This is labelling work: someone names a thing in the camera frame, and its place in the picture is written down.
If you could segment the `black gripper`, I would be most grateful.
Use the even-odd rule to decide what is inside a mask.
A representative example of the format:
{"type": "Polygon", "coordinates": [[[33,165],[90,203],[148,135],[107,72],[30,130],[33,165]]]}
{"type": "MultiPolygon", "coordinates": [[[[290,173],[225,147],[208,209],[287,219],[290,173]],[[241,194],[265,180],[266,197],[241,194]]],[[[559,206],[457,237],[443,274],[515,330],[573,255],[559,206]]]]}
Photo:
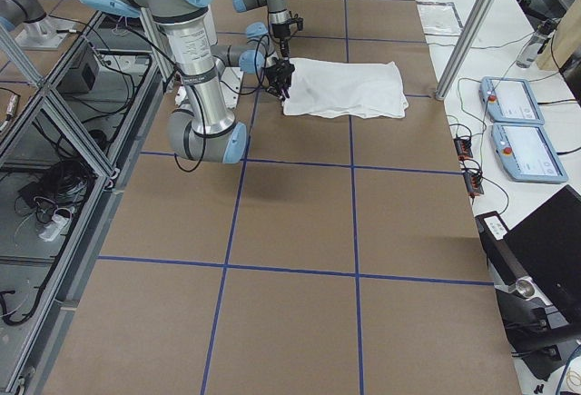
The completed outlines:
{"type": "Polygon", "coordinates": [[[292,74],[295,66],[290,61],[276,61],[274,65],[264,69],[268,80],[266,91],[269,94],[279,94],[279,98],[285,101],[290,98],[292,74]]]}
{"type": "Polygon", "coordinates": [[[281,55],[283,57],[289,57],[290,49],[288,45],[288,40],[290,40],[292,36],[291,24],[290,23],[271,24],[271,30],[273,36],[277,40],[279,40],[281,55]]]}

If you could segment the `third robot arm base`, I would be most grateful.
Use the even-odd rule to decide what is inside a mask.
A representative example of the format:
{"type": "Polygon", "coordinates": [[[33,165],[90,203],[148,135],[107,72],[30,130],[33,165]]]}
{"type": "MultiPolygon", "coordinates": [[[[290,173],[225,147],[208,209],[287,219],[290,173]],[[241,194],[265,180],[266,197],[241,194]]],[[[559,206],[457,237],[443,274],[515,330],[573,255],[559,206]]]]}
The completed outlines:
{"type": "Polygon", "coordinates": [[[51,17],[39,0],[1,0],[1,26],[8,32],[24,29],[15,38],[25,50],[56,50],[76,22],[51,17]]]}

